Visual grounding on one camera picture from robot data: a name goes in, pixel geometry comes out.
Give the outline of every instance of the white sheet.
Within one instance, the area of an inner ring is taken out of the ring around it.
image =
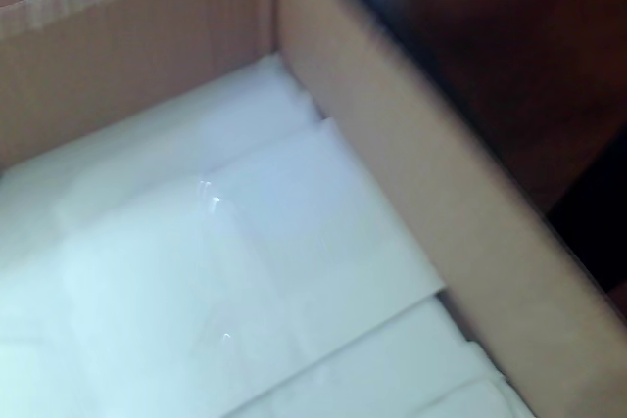
[[[309,95],[266,58],[12,168],[0,179],[0,266],[151,185],[216,169],[316,121]]]
[[[442,288],[328,123],[210,180],[172,180],[63,243],[107,413],[221,416]]]
[[[0,415],[100,418],[86,385],[64,292],[58,251],[49,249],[0,271]]]
[[[532,418],[517,397],[501,394],[501,382],[480,349],[429,299],[228,416]],[[485,414],[466,414],[475,409]],[[512,409],[521,414],[512,416]]]

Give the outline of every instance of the cardboard box flap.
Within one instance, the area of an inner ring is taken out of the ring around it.
[[[271,52],[271,0],[26,0],[0,9],[0,164]]]
[[[372,16],[279,0],[279,42],[538,416],[622,416],[626,390],[604,385],[625,384],[624,326]]]

